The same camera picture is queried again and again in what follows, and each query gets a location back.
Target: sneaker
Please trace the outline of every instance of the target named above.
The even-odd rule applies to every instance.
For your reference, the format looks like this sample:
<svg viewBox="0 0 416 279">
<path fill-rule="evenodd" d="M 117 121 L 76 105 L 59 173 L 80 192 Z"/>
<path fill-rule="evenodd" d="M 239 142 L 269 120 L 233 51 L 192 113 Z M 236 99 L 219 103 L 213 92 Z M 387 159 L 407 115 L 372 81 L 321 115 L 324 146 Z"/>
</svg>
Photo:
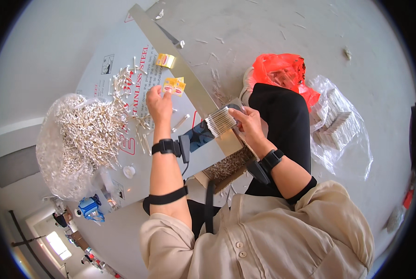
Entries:
<svg viewBox="0 0 416 279">
<path fill-rule="evenodd" d="M 253 92 L 253 88 L 250 86 L 250 79 L 253 78 L 253 72 L 254 68 L 250 67 L 245 71 L 244 74 L 244 88 L 242 88 L 242 91 L 240 92 L 239 99 L 244 103 L 247 107 L 249 107 L 248 99 L 251 96 L 251 93 Z"/>
</svg>

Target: woman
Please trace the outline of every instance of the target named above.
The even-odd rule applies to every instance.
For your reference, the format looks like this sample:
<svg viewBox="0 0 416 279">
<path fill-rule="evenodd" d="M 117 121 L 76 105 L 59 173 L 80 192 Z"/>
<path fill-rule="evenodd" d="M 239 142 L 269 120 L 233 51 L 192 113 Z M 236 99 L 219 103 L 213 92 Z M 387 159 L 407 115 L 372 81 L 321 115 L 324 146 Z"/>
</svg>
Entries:
<svg viewBox="0 0 416 279">
<path fill-rule="evenodd" d="M 146 103 L 155 121 L 154 144 L 170 138 L 171 94 L 154 86 Z M 231 208 L 214 217 L 214 234 L 195 240 L 203 216 L 192 214 L 186 197 L 151 204 L 141 227 L 144 263 L 151 278 L 365 278 L 373 264 L 374 241 L 366 219 L 340 184 L 316 183 L 310 175 L 309 116 L 304 98 L 277 86 L 247 86 L 241 99 L 247 115 L 234 109 L 248 145 L 263 159 L 284 155 L 271 170 L 272 183 L 255 179 Z M 261 128 L 268 123 L 268 139 Z M 153 155 L 150 194 L 183 187 L 172 153 Z"/>
</svg>

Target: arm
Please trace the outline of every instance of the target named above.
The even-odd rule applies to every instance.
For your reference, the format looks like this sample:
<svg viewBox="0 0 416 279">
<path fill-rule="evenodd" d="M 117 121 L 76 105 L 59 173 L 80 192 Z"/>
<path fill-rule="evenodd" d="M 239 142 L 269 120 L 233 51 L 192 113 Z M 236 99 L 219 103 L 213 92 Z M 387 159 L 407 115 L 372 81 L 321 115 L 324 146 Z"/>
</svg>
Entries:
<svg viewBox="0 0 416 279">
<path fill-rule="evenodd" d="M 236 109 L 229 109 L 229 113 L 241 122 L 239 129 L 245 132 L 247 144 L 250 145 L 259 159 L 263 159 L 272 149 L 276 150 L 278 148 L 264 136 L 259 112 L 249 107 L 245 107 L 245 111 L 248 115 Z M 312 179 L 312 176 L 302 166 L 285 155 L 279 164 L 272 169 L 271 176 L 285 199 L 292 198 L 300 193 Z"/>
<path fill-rule="evenodd" d="M 171 93 L 166 92 L 162 98 L 160 92 L 161 86 L 157 85 L 152 87 L 146 95 L 146 104 L 155 122 L 153 144 L 158 143 L 161 139 L 171 138 Z M 150 194 L 162 196 L 172 193 L 181 187 L 183 187 L 183 179 L 175 155 L 172 153 L 155 153 L 152 157 Z M 170 204 L 151 204 L 149 209 L 151 215 L 162 213 L 182 221 L 189 228 L 192 227 L 186 197 L 182 197 Z"/>
</svg>

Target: sleeve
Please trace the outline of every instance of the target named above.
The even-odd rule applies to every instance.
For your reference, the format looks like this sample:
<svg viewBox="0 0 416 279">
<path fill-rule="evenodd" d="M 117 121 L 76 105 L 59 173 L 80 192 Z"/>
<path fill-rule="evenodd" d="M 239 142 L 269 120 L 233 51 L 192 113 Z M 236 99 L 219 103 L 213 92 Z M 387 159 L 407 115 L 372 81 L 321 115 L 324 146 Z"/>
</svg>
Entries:
<svg viewBox="0 0 416 279">
<path fill-rule="evenodd" d="M 374 239 L 366 218 L 339 183 L 327 181 L 309 190 L 295 205 L 307 223 L 342 242 L 369 270 L 374 261 Z"/>
<path fill-rule="evenodd" d="M 194 233 L 182 221 L 154 213 L 140 228 L 140 251 L 149 278 L 186 278 Z"/>
</svg>

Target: black cable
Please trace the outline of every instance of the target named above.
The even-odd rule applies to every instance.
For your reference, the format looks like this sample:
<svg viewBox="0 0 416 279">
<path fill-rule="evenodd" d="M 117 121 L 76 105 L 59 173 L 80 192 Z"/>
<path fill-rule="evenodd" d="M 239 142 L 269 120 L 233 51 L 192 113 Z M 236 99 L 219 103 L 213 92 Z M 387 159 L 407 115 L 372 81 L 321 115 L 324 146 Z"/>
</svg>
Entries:
<svg viewBox="0 0 416 279">
<path fill-rule="evenodd" d="M 188 167 L 189 167 L 189 162 L 188 162 L 188 163 L 186 163 L 186 169 L 183 171 L 182 176 L 185 174 L 185 172 L 186 172 L 186 170 L 188 169 Z"/>
</svg>

